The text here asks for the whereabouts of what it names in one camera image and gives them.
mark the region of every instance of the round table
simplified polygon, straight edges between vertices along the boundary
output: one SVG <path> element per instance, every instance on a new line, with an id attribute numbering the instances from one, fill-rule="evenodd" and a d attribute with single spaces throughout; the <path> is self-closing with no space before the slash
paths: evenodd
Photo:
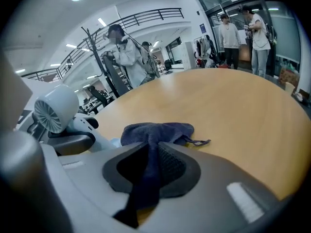
<path id="1" fill-rule="evenodd" d="M 230 69 L 197 69 L 146 83 L 101 110 L 98 131 L 121 137 L 139 122 L 186 122 L 193 151 L 226 158 L 266 184 L 279 199 L 295 192 L 311 163 L 311 121 L 284 90 Z"/>

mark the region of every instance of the glass wall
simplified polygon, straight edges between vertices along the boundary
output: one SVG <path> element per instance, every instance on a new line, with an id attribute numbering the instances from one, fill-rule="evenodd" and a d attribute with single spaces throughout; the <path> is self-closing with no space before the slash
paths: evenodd
<path id="1" fill-rule="evenodd" d="M 182 42 L 181 42 L 181 39 L 179 37 L 176 40 L 174 40 L 173 42 L 171 42 L 169 45 L 166 46 L 166 50 L 167 50 L 167 53 L 169 55 L 169 58 L 170 58 L 172 65 L 182 63 L 180 56 L 177 54 L 178 51 L 174 51 L 174 48 L 179 46 L 181 43 Z"/>
<path id="2" fill-rule="evenodd" d="M 276 75 L 282 67 L 299 71 L 300 40 L 296 20 L 292 12 L 282 2 L 266 2 L 276 39 Z"/>

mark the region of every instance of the man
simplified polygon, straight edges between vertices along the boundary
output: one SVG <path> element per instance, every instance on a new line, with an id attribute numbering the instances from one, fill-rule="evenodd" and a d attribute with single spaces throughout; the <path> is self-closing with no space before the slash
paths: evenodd
<path id="1" fill-rule="evenodd" d="M 229 22 L 226 14 L 220 16 L 222 24 L 219 26 L 219 42 L 220 46 L 225 49 L 225 58 L 229 68 L 233 63 L 234 69 L 238 69 L 239 64 L 239 47 L 241 40 L 237 27 Z"/>
<path id="2" fill-rule="evenodd" d="M 266 66 L 271 49 L 270 43 L 266 37 L 266 25 L 258 14 L 252 12 L 248 6 L 242 8 L 242 14 L 250 22 L 248 29 L 253 32 L 253 51 L 252 51 L 252 69 L 253 74 L 265 77 Z"/>
<path id="3" fill-rule="evenodd" d="M 144 68 L 153 79 L 160 78 L 159 70 L 157 69 L 154 56 L 149 51 L 150 43 L 144 41 L 142 44 L 143 48 L 141 49 L 142 60 L 144 62 Z"/>
<path id="4" fill-rule="evenodd" d="M 113 55 L 116 62 L 124 67 L 126 76 L 133 88 L 152 79 L 143 68 L 140 48 L 128 35 L 125 35 L 124 30 L 119 24 L 109 27 L 107 38 L 111 43 L 119 46 L 119 51 L 114 52 Z M 106 52 L 104 55 L 111 56 L 111 53 Z"/>

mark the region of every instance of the railing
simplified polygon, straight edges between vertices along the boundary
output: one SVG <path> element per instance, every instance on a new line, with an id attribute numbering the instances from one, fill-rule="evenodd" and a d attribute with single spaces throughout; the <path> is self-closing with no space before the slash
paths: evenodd
<path id="1" fill-rule="evenodd" d="M 36 71 L 21 76 L 22 78 L 34 79 L 44 82 L 55 82 L 62 79 L 58 68 L 45 69 L 42 71 Z"/>
<path id="2" fill-rule="evenodd" d="M 138 25 L 152 20 L 164 20 L 166 18 L 171 17 L 182 17 L 184 18 L 181 8 L 165 8 L 165 9 L 156 9 L 149 10 L 141 13 L 137 13 L 128 17 L 121 18 L 117 21 L 114 21 L 103 28 L 99 28 L 96 32 L 94 32 L 91 36 L 94 39 L 96 47 L 98 49 L 102 49 L 104 47 L 104 39 L 103 34 L 108 32 L 108 28 L 112 24 L 120 24 L 123 29 L 128 29 L 132 26 Z M 86 54 L 92 54 L 89 49 L 91 48 L 89 39 L 84 39 L 76 49 L 74 49 L 61 63 L 58 67 L 59 73 L 61 77 L 63 77 L 68 71 L 69 67 L 74 65 Z"/>

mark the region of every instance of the white ceiling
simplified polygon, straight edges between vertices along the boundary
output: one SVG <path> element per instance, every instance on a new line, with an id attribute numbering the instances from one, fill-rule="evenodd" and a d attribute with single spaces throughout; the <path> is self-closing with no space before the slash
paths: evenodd
<path id="1" fill-rule="evenodd" d="M 98 28 L 96 17 L 125 1 L 129 0 L 23 0 L 1 36 L 6 56 L 15 69 L 26 68 L 25 73 L 46 69 L 51 61 L 59 63 L 72 50 L 59 49 L 64 40 L 69 37 L 77 44 L 84 38 L 82 30 L 72 32 L 81 25 Z"/>

